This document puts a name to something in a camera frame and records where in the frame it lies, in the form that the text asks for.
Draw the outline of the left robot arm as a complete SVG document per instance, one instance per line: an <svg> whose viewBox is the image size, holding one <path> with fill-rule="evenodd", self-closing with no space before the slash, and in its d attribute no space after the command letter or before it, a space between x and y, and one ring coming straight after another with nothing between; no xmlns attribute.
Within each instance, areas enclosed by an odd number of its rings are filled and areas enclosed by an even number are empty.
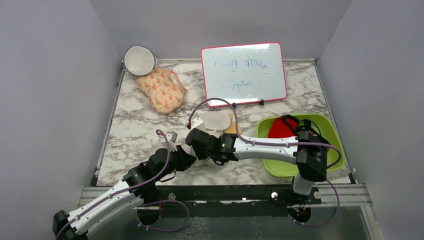
<svg viewBox="0 0 424 240"><path fill-rule="evenodd" d="M121 211L136 205L160 207L167 199L160 197L156 182L170 173L187 170L196 160L179 145L175 150L158 149L147 162L130 169L121 181L95 200L71 212L57 212L53 217L55 238L86 240L90 231Z"/></svg>

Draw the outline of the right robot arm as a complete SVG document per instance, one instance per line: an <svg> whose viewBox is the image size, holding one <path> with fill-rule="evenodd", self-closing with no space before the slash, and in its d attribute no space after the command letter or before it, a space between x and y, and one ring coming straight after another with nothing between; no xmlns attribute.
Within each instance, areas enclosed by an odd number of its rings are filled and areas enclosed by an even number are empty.
<svg viewBox="0 0 424 240"><path fill-rule="evenodd" d="M296 165L297 175L288 190L289 199L300 204L317 182L327 179L328 146L308 131L286 138L257 138L237 134L215 137L198 128L192 129L185 143L198 159L212 159L222 166L230 161L247 159L274 160Z"/></svg>

